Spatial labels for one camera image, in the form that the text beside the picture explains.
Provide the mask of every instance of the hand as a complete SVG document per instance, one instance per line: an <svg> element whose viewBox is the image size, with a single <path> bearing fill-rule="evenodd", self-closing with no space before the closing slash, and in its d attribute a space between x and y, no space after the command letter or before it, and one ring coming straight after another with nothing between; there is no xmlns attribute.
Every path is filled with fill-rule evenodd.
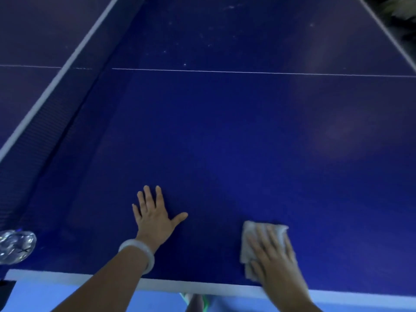
<svg viewBox="0 0 416 312"><path fill-rule="evenodd" d="M145 243L155 253L159 246L166 242L175 227L187 218L188 214L181 213L169 220L163 201L162 189L156 186L156 206L149 186L146 185L143 190L146 201L143 192L139 191L137 193L140 212L137 206L133 204L133 213L138 226L136 240Z"/></svg>
<svg viewBox="0 0 416 312"><path fill-rule="evenodd" d="M258 259L258 262L252 261L251 265L269 299L281 312L315 307L288 235L284 234L284 251L271 225L267 227L268 236L259 225L256 230L260 243L253 236L248 237Z"/></svg>

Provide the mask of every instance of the white bangle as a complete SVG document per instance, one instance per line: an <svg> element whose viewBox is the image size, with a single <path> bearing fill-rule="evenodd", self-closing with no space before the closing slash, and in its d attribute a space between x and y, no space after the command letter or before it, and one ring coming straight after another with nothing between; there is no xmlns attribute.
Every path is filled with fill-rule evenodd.
<svg viewBox="0 0 416 312"><path fill-rule="evenodd" d="M150 250L150 248L141 241L131 239L131 240L124 241L120 245L119 252L127 246L135 246L141 249L146 254L147 258L149 259L149 262L147 264L146 270L143 272L143 275L149 273L153 269L153 266L155 265L155 257L152 251Z"/></svg>

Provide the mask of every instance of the table tennis table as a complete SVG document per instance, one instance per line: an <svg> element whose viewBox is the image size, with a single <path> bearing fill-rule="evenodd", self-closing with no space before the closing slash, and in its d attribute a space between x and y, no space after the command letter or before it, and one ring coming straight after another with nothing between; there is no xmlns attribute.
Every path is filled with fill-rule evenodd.
<svg viewBox="0 0 416 312"><path fill-rule="evenodd" d="M189 217L138 289L265 297L239 263L253 220L289 226L315 300L416 308L416 68L363 0L145 0L116 45L24 204L2 210L38 239L6 279L83 283L159 185ZM72 62L32 68L36 87L68 70L81 85L92 68ZM0 114L4 160L26 107Z"/></svg>

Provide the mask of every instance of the white cloth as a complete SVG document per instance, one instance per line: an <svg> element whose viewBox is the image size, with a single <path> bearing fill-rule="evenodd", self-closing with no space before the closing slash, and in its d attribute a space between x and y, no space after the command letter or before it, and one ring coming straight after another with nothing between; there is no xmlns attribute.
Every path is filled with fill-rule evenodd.
<svg viewBox="0 0 416 312"><path fill-rule="evenodd" d="M256 255L254 254L254 251L250 247L247 241L247 235L252 234L257 240L257 232L256 232L256 225L260 224L262 226L262 231L264 234L267 235L266 232L266 226L270 225L269 223L256 223L253 221L245 221L242 226L242 235L241 235L241 253L240 253L240 263L244 264L245 266L245 277L247 279L250 279L251 281L258 282L258 278L256 276L256 273L253 271L250 262L253 260L257 260ZM278 237L279 243L281 246L284 247L284 233L289 228L287 225L273 225L276 235Z"/></svg>

